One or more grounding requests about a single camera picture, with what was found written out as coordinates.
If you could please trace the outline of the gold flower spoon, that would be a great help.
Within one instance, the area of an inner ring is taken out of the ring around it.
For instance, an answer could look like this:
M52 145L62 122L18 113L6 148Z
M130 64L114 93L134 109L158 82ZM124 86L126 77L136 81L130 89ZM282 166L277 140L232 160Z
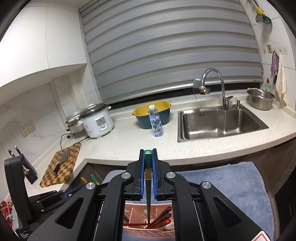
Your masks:
M84 177L80 177L80 180L85 185L88 183L87 180Z

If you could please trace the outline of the green chopstick gold band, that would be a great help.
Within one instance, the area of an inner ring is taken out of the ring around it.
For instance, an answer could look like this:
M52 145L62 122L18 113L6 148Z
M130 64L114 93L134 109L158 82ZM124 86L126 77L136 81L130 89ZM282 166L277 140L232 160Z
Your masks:
M151 190L152 190L152 151L145 150L145 188L147 203L147 222L150 222L151 215Z

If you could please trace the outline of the green chopstick plain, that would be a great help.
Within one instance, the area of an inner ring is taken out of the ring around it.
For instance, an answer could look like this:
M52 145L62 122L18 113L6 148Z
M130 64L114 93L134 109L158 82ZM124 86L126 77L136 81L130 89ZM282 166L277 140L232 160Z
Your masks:
M99 180L96 178L96 176L94 174L91 174L91 179L93 180L94 183L96 183L97 185L99 185Z

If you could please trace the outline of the dark red chopstick silver band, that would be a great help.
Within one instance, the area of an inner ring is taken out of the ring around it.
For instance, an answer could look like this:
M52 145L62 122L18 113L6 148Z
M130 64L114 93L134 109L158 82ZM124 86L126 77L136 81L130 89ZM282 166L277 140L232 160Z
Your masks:
M146 229L151 229L157 226L158 224L162 223L163 221L170 219L172 207L168 206L163 212L159 214L159 216L151 223L149 224Z

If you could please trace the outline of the chrome kitchen faucet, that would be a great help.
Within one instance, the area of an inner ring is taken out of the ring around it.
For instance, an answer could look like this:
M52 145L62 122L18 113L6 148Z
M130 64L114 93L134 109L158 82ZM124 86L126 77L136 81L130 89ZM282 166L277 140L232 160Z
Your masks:
M206 86L206 84L205 84L205 81L207 79L207 75L210 72L216 73L218 75L219 79L220 79L220 84L221 84L220 89L221 89L221 92L222 92L222 109L224 111L226 111L226 110L229 109L230 99L233 98L233 96L226 97L223 76L222 76L222 74L216 68L209 68L209 69L207 69L203 73L201 79L194 79L193 80L193 93L194 94L200 94L200 95L207 95L207 94L210 94L212 90L214 92L217 92L218 91L219 88L218 88L218 85L217 84L214 84L213 85L213 87L214 87L213 89L211 89L211 87L209 87L209 86Z

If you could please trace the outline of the hanging kitchen utensils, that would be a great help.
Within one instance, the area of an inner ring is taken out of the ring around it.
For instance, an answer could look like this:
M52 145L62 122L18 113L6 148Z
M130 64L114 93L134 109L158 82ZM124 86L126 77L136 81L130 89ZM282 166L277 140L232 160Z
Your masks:
M252 9L256 12L255 16L255 22L256 23L265 23L267 25L271 25L272 21L271 19L264 13L264 11L261 9L261 7L258 5L258 3L254 0L248 0L250 3Z

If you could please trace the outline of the checkered wooden cutting board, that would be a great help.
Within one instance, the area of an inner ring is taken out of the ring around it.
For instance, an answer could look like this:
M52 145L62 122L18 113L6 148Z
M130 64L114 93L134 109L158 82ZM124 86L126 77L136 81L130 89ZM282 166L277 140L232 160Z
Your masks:
M78 158L78 154L80 152L80 149L82 147L81 143L73 144L70 147L65 148L64 150L57 151L55 155L53 156L53 159L50 161L39 185L42 188L49 187L56 184L63 184L66 182L69 182L72 173L75 167L76 160ZM55 169L55 166L58 164L58 162L61 159L62 154L66 151L70 150L69 157L66 162L64 162L60 166L60 170L58 174L54 174L53 171Z

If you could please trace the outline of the black knife block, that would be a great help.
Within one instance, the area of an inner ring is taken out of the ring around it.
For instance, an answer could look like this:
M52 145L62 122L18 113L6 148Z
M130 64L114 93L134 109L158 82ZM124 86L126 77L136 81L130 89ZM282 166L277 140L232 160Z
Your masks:
M16 145L14 146L14 148L18 153L18 156L20 156L21 158L23 173L25 177L27 178L27 180L29 180L31 184L33 184L38 179L35 168L31 165L31 163L27 160L27 158L22 154L22 152L19 150L19 148Z

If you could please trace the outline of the clear water bottle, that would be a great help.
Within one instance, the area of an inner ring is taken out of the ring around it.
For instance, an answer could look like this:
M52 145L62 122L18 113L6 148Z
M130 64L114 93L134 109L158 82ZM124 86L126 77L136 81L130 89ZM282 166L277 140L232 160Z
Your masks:
M153 135L155 137L163 136L164 131L161 123L161 118L154 104L151 104L149 106L149 120L151 123Z

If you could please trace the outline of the stainless steel sink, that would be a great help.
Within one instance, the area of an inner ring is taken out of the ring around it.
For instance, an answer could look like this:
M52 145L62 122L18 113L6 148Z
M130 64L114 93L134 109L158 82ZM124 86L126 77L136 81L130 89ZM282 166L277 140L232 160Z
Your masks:
M178 112L178 142L221 138L268 129L245 106L195 108Z

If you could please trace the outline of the white rice cooker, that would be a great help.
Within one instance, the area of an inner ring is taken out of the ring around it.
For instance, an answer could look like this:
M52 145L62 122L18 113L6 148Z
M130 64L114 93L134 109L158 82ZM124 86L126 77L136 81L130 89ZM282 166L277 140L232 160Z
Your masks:
M99 138L114 128L114 123L109 113L110 106L104 103L91 104L81 110L80 120L90 138Z

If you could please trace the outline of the blue-grey fleece mat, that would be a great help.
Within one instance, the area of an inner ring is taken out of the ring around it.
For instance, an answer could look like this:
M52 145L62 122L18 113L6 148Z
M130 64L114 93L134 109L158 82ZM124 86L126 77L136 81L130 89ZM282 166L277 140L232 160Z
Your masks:
M254 163L240 162L191 171L177 169L176 172L189 182L200 184L209 181L273 240L274 218L270 198Z

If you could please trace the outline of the stainless steel bowl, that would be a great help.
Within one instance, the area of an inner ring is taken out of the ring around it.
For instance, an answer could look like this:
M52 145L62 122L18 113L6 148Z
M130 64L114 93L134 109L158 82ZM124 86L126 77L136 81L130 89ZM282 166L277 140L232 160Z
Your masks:
M273 100L275 99L274 94L262 90L252 88L247 90L250 105L259 110L270 110L272 108Z

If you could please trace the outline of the green dish soap bottle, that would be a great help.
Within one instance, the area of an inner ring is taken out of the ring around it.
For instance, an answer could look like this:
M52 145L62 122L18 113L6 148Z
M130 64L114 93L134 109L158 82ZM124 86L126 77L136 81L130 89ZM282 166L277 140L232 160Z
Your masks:
M267 78L265 82L265 90L272 93L273 92L273 85L270 83L270 80Z

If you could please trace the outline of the wall power socket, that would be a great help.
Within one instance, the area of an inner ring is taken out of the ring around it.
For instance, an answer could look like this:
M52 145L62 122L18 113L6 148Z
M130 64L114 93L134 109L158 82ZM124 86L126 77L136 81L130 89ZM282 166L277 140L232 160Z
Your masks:
M28 136L30 133L34 132L35 130L36 126L33 121L30 121L29 123L20 128L20 132L24 138Z

